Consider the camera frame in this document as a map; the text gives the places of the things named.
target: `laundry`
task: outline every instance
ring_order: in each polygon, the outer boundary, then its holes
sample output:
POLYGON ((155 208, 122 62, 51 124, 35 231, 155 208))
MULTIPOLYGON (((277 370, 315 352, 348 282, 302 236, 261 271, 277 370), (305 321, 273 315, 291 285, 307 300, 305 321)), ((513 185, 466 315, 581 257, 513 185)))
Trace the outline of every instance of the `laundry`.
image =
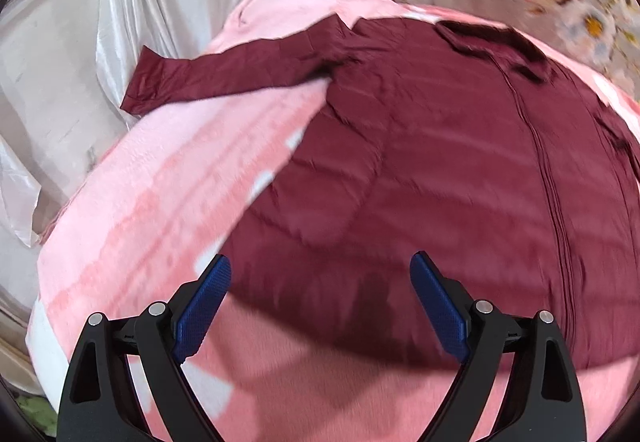
POLYGON ((326 105, 222 247, 237 297, 323 342, 446 367, 404 271, 424 248, 503 310, 549 308, 578 368, 638 351, 640 147, 513 29, 333 15, 191 61, 145 50, 122 107, 325 73, 326 105))
MULTIPOLYGON (((348 26, 358 18, 393 16, 501 26, 454 10, 391 0, 243 0, 204 53, 284 37, 332 12, 348 26)), ((640 110, 622 90, 529 39, 576 73, 640 136, 640 110)), ((60 215, 38 260, 40 297, 28 344, 54 405, 88 315, 96 310, 110 318, 139 314, 145 302, 167 300, 176 286, 199 275, 244 210, 289 161, 309 120, 324 104, 328 83, 322 78, 241 97, 168 104, 140 120, 98 163, 60 215)), ((456 375, 456 370, 415 371, 318 347, 231 295, 219 316, 183 370, 192 386, 198 384, 201 404, 228 440, 295 438, 289 422, 293 418, 300 425, 321 426, 308 435, 314 441, 336 433, 337 440, 411 439, 424 428, 422 419, 438 409, 456 375), (238 423, 237 411, 251 412, 250 417, 238 423), (372 411, 387 411, 391 417, 379 417, 375 425, 363 422, 372 411), (388 428, 390 418, 393 428, 388 428)), ((588 440, 596 440, 620 412, 638 381, 637 364, 638 357, 632 356, 578 372, 588 440)), ((166 440, 139 362, 132 374, 154 435, 166 440)), ((500 378, 475 439, 487 435, 494 423, 506 384, 506 376, 500 378)))

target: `yellow flower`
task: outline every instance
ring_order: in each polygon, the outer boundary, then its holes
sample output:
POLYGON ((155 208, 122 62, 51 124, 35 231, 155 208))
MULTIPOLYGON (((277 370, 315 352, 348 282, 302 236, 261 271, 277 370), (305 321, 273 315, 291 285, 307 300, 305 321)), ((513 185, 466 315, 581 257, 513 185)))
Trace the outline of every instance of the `yellow flower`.
POLYGON ((596 18, 592 14, 587 14, 584 16, 583 23, 584 23, 584 28, 587 31, 587 34, 589 34, 591 37, 593 38, 602 37, 602 33, 604 31, 604 24, 599 18, 596 18))
POLYGON ((638 41, 638 36, 633 32, 629 32, 628 30, 621 30, 621 34, 625 37, 629 43, 631 43, 634 47, 640 48, 640 41, 638 41))

